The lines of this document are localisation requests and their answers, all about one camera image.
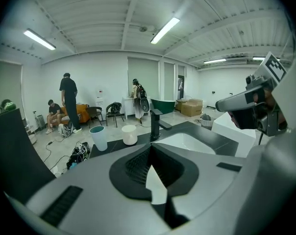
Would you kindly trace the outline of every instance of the man sitting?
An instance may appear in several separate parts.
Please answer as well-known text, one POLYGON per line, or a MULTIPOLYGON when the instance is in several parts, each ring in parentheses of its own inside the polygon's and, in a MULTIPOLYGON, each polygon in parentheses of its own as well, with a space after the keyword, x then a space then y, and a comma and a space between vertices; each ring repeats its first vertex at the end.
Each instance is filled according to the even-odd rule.
POLYGON ((52 132, 52 123, 51 121, 53 119, 57 119, 58 125, 61 123, 61 119, 65 116, 63 113, 61 107, 58 104, 55 104, 52 99, 48 102, 49 107, 49 115, 47 116, 47 122, 48 122, 48 130, 46 134, 49 134, 52 132))

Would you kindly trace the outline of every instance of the man in black shirt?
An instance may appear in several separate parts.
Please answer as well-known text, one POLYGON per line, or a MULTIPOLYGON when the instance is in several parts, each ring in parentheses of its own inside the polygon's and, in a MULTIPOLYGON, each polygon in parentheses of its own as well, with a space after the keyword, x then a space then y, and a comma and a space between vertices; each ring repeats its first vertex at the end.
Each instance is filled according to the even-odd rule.
POLYGON ((76 88, 75 82, 70 79, 70 76, 71 75, 69 73, 65 73, 63 75, 63 79, 60 85, 60 91, 61 91, 62 105, 66 108, 69 118, 72 121, 73 126, 75 127, 75 129, 73 130, 73 133, 77 133, 81 131, 81 127, 79 125, 79 119, 76 111, 77 88, 76 88))
POLYGON ((61 107, 58 104, 55 104, 52 99, 49 100, 48 105, 49 105, 49 114, 47 116, 48 130, 47 130, 46 134, 49 134, 50 132, 52 132, 51 121, 53 119, 57 119, 57 123, 59 125, 61 123, 62 117, 65 116, 61 107))

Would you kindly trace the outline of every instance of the sneaker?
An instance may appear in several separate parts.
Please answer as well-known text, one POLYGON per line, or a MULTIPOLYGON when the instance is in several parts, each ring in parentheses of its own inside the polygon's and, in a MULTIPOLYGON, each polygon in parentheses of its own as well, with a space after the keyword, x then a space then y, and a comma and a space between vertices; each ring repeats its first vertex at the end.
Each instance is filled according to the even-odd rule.
POLYGON ((80 132, 81 131, 81 128, 79 128, 78 130, 73 130, 73 133, 77 133, 77 132, 80 132))

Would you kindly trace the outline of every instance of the green bathtub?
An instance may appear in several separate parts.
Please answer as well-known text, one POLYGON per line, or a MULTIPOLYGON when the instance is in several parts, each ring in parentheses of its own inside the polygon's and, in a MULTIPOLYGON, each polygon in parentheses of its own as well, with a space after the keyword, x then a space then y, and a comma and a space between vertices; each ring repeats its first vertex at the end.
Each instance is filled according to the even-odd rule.
POLYGON ((163 114, 170 113, 174 110, 175 101, 173 100, 158 100, 151 99, 152 105, 155 109, 158 109, 163 114))

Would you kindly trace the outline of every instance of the person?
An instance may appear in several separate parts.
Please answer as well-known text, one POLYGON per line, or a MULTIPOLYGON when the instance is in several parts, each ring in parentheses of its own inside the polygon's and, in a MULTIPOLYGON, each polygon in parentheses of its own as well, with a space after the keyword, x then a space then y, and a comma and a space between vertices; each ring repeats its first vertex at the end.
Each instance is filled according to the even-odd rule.
MULTIPOLYGON (((275 99, 274 99, 274 97, 273 97, 270 90, 264 89, 264 92, 265 92, 265 107, 266 107, 265 112, 267 112, 267 113, 273 112, 274 108, 276 107, 276 101, 275 101, 275 99)), ((255 103, 259 103, 258 102, 258 94, 254 94, 253 99, 254 99, 255 103)), ((237 128, 239 128, 238 122, 235 119, 233 113, 232 112, 228 112, 228 113, 231 116, 232 122, 235 124, 235 126, 237 128)), ((286 128, 287 123, 286 123, 285 117, 284 117, 281 110, 278 113, 278 120, 277 121, 278 121, 278 124, 279 124, 279 129, 285 129, 286 128)))
POLYGON ((137 97, 137 90, 141 87, 141 84, 138 82, 138 80, 135 78, 133 79, 133 91, 131 93, 131 97, 134 98, 134 105, 135 105, 135 117, 140 122, 140 124, 143 124, 142 117, 144 115, 144 111, 140 104, 140 98, 137 97))
POLYGON ((76 111, 77 88, 76 88, 76 83, 70 79, 70 76, 71 75, 69 73, 65 73, 63 75, 63 79, 61 80, 61 84, 60 84, 60 91, 61 91, 62 105, 66 108, 69 118, 72 121, 73 126, 75 128, 73 130, 73 133, 77 133, 81 131, 81 127, 79 125, 79 119, 76 111))
POLYGON ((61 119, 65 116, 64 112, 62 111, 61 107, 54 103, 52 99, 48 101, 49 105, 49 114, 47 116, 47 123, 48 123, 48 130, 46 134, 52 132, 52 123, 53 119, 57 119, 58 125, 61 123, 61 119))

